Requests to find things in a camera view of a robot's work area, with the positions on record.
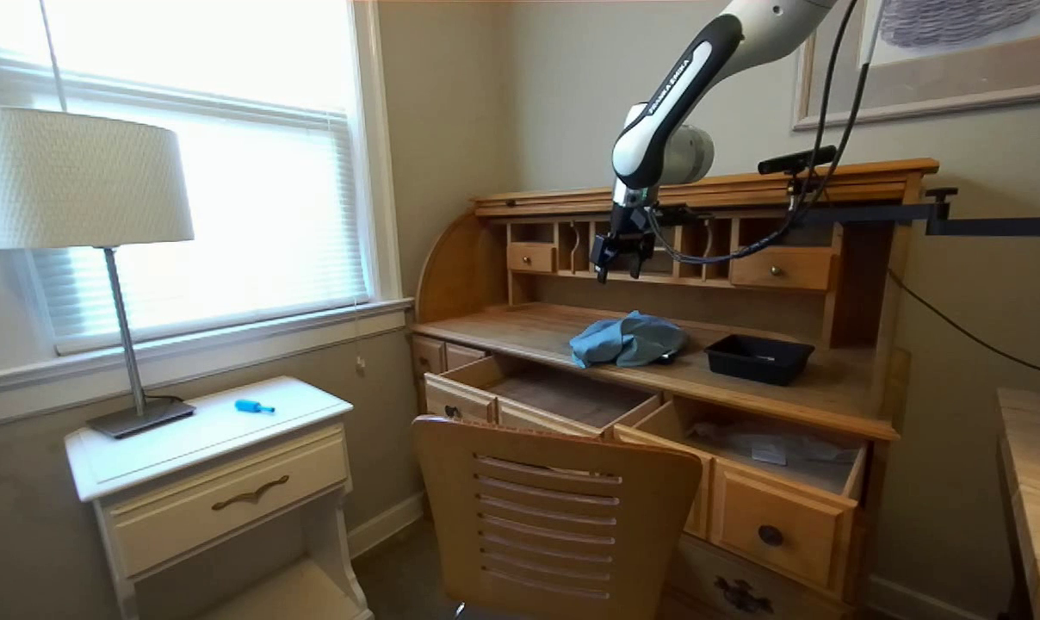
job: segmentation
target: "nightstand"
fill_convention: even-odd
[[[342,510],[350,490],[342,417],[350,408],[299,378],[211,392],[191,408],[191,417],[123,442],[88,428],[66,438],[74,493],[98,519],[119,616],[142,616],[142,580],[321,503],[321,517],[304,524],[309,554],[208,616],[369,620]]]

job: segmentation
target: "chair back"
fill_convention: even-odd
[[[654,620],[693,455],[413,419],[443,593],[536,620]]]

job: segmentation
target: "table lamp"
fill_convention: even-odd
[[[98,248],[105,259],[131,409],[93,419],[110,438],[188,417],[144,395],[117,280],[119,246],[188,241],[174,135],[131,120],[0,107],[0,248]]]

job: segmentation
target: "blue cloth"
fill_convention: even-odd
[[[567,350],[585,369],[669,362],[680,350],[680,346],[686,346],[686,331],[640,311],[621,319],[594,319],[575,338],[567,338]]]

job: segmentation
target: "floor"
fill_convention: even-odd
[[[437,541],[430,519],[413,524],[398,536],[379,546],[353,560],[357,585],[375,620],[447,620],[454,602],[441,593]],[[485,611],[464,611],[462,620],[516,620]]]

